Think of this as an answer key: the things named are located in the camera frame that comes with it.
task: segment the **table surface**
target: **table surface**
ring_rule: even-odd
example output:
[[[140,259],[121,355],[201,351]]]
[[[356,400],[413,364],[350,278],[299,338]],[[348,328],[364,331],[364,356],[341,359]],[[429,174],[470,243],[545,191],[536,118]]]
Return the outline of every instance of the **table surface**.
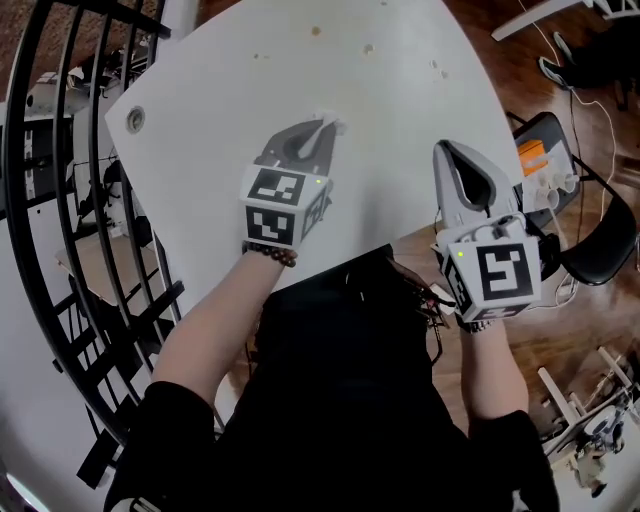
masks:
[[[118,303],[113,287],[111,286],[111,281],[109,280],[109,274],[107,273],[98,235],[95,234],[78,240],[76,242],[76,248],[84,277],[87,280],[87,288],[107,304],[117,307]],[[116,262],[116,268],[118,269],[120,283],[122,284],[122,289],[126,297],[140,282],[135,262],[133,261],[131,242],[126,236],[117,236],[111,239],[111,248],[113,250],[113,258]],[[147,275],[149,275],[158,268],[156,255],[151,249],[147,249],[146,247],[143,247],[141,251],[142,261],[144,262]],[[69,272],[70,275],[73,275],[66,250],[62,249],[58,251],[56,253],[56,260],[58,260],[58,263],[64,270]],[[156,299],[164,292],[164,286],[159,272],[156,272],[149,279],[149,286],[151,288],[151,295]],[[142,290],[138,290],[127,304],[129,305],[131,314],[133,316],[139,316],[147,308]],[[164,311],[162,315],[160,315],[160,318],[171,320],[169,310]]]
[[[126,116],[145,112],[131,134]],[[240,255],[238,201],[271,135],[314,115],[344,123],[333,204],[278,288],[432,224],[433,147],[522,171],[498,98],[440,1],[243,0],[163,55],[108,112],[118,154],[190,309]]]

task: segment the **sneaker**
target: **sneaker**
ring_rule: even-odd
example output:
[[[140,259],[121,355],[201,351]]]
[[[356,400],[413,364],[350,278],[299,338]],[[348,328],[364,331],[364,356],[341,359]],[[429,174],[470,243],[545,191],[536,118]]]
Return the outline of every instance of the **sneaker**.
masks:
[[[575,66],[576,62],[573,60],[573,52],[571,51],[571,47],[560,35],[560,32],[553,33],[553,41],[556,43],[556,46],[562,52],[562,55],[564,55],[565,60]]]
[[[560,66],[554,64],[546,57],[540,57],[538,59],[538,66],[540,67],[540,71],[542,71],[542,74],[549,80],[555,82],[563,89],[569,88],[569,85],[562,77],[562,68]]]

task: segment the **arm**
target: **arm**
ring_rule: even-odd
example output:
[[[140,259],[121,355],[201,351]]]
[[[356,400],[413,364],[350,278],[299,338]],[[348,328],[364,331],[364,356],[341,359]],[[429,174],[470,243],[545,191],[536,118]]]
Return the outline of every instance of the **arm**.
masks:
[[[171,332],[153,382],[179,384],[213,404],[220,381],[251,334],[283,269],[279,262],[257,252],[242,256]]]
[[[529,410],[529,393],[516,365],[504,324],[479,333],[461,330],[462,397],[471,419],[494,419]]]

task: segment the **chair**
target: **chair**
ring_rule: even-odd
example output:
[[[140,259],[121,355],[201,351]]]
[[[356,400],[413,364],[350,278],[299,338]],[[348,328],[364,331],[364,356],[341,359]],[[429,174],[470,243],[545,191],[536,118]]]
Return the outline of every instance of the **chair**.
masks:
[[[565,251],[557,249],[559,263],[576,280],[587,285],[606,283],[616,275],[635,248],[637,228],[631,208],[593,169],[571,154],[560,122],[551,112],[542,112],[530,121],[524,121],[511,112],[507,112],[507,116],[522,123],[522,126],[514,132],[516,144],[519,145],[531,139],[541,139],[545,150],[548,150],[552,146],[547,147],[545,136],[551,134],[551,138],[556,142],[563,141],[565,148],[571,155],[574,172],[575,164],[578,164],[586,172],[585,176],[580,177],[580,185],[582,186],[584,181],[597,181],[611,194],[609,208],[596,228],[574,247]],[[555,212],[560,212],[578,195],[578,191],[579,187],[576,187],[572,194],[563,197]],[[548,218],[541,218],[539,212],[527,214],[527,218],[531,221],[530,227],[540,236],[544,236],[540,229],[551,218],[550,215],[547,216]]]

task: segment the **metal railing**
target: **metal railing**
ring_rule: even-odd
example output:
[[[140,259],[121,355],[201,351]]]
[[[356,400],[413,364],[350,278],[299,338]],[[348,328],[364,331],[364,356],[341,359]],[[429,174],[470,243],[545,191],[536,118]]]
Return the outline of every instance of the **metal railing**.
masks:
[[[116,268],[111,240],[107,230],[106,215],[100,202],[100,167],[98,154],[98,105],[100,100],[99,79],[103,74],[104,52],[109,37],[112,20],[117,20],[128,24],[127,39],[121,71],[121,91],[124,92],[129,86],[129,71],[131,66],[131,56],[136,40],[137,30],[142,30],[150,34],[150,41],[147,55],[147,68],[155,61],[155,51],[157,38],[167,38],[171,31],[160,23],[164,1],[157,1],[156,15],[149,18],[142,14],[144,0],[137,0],[134,8],[129,8],[119,4],[116,0],[38,0],[33,8],[29,21],[26,25],[22,39],[16,52],[11,79],[7,95],[6,121],[2,139],[2,171],[4,173],[5,196],[6,196],[6,216],[13,251],[31,307],[40,324],[40,327],[53,351],[57,367],[61,369],[72,380],[75,387],[82,395],[87,410],[90,412],[90,421],[94,431],[98,433],[94,415],[99,418],[105,427],[106,433],[114,443],[124,445],[127,440],[128,421],[123,421],[129,415],[124,414],[121,407],[130,409],[131,404],[138,404],[140,396],[131,384],[131,375],[126,375],[123,371],[125,363],[131,363],[132,351],[139,358],[140,363],[151,371],[153,366],[149,360],[149,354],[140,343],[141,333],[148,331],[153,326],[160,344],[164,342],[164,335],[160,328],[158,319],[160,314],[167,308],[171,308],[173,317],[180,319],[180,310],[176,299],[182,293],[181,282],[172,283],[169,275],[169,268],[166,254],[157,237],[156,255],[160,273],[165,283],[166,290],[155,300],[151,294],[149,284],[150,275],[144,267],[142,251],[138,241],[138,234],[135,226],[135,211],[133,206],[132,189],[127,179],[124,169],[121,167],[122,199],[125,210],[126,224],[129,232],[133,260],[136,273],[139,279],[139,289],[141,290],[146,309],[139,315],[133,316],[127,304],[129,297],[125,293],[120,282],[118,270]],[[73,297],[67,297],[62,303],[54,305],[38,262],[33,234],[29,223],[28,202],[25,190],[24,174],[24,114],[25,104],[29,91],[29,81],[33,68],[36,50],[40,42],[45,22],[49,16],[54,3],[62,3],[75,6],[72,10],[72,23],[69,27],[66,41],[62,49],[60,66],[58,69],[58,85],[55,95],[54,120],[53,120],[53,169],[55,174],[56,199],[60,223],[66,252],[69,258],[69,266],[75,281],[76,292]],[[100,308],[97,307],[97,298],[89,291],[87,280],[84,275],[74,235],[71,218],[67,204],[66,187],[66,166],[63,150],[63,123],[64,105],[66,95],[67,77],[71,58],[76,42],[78,29],[83,15],[88,12],[101,14],[102,28],[97,41],[93,73],[90,86],[89,101],[89,168],[91,175],[92,201],[96,215],[97,231],[100,246],[104,257],[105,265],[118,309],[125,326],[125,339],[110,339],[107,335],[107,325],[102,318]],[[80,329],[76,337],[72,328],[71,307],[75,305],[78,316],[78,326],[82,327],[80,321],[80,311],[88,321],[85,330]],[[65,332],[59,315],[68,309],[70,322],[70,335]],[[99,353],[96,343],[99,342],[104,350]],[[95,350],[95,360],[90,363],[87,356],[87,348],[93,345]],[[83,368],[78,357],[84,355],[86,370]],[[116,404],[114,411],[101,395],[98,385],[108,380],[107,374],[115,369],[124,381],[128,397],[125,397],[120,404],[115,399],[115,394],[110,383],[108,383],[109,394]]]

